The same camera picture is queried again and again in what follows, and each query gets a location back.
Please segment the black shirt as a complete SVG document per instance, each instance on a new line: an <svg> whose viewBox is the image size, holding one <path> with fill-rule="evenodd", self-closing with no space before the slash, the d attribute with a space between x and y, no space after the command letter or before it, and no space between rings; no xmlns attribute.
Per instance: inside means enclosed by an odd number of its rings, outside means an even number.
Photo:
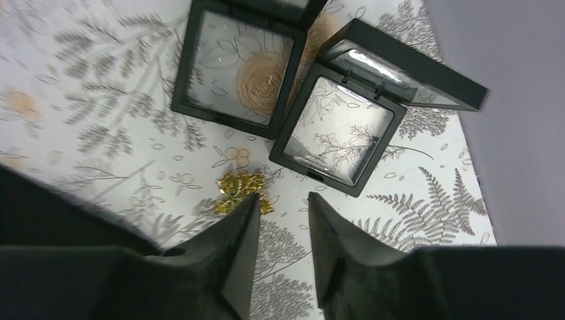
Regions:
<svg viewBox="0 0 565 320"><path fill-rule="evenodd" d="M142 255L159 254L149 240L6 167L1 167L1 245L115 246Z"/></svg>

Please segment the gold leaf brooch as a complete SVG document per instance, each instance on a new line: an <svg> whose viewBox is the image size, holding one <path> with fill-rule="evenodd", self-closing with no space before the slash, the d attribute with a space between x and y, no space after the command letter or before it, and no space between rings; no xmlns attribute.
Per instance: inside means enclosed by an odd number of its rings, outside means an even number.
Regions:
<svg viewBox="0 0 565 320"><path fill-rule="evenodd" d="M218 181L217 187L222 197L215 202L214 211L219 215L228 215L245 197L256 193L259 196L262 215L274 212L272 203L263 192L266 177L261 173L232 171L225 173Z"/></svg>

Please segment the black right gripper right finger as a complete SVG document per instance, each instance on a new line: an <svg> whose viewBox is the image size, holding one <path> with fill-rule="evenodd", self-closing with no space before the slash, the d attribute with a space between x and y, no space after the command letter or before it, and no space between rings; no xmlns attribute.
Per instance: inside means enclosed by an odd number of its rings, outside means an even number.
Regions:
<svg viewBox="0 0 565 320"><path fill-rule="evenodd" d="M308 196L326 319L563 319L564 248L421 247L404 253Z"/></svg>

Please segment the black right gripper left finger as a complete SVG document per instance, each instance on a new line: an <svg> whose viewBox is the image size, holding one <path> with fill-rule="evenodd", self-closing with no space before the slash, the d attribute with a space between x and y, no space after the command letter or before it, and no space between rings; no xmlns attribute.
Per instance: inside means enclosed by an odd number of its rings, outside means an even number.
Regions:
<svg viewBox="0 0 565 320"><path fill-rule="evenodd" d="M248 319L260 199L162 255L2 246L2 319Z"/></svg>

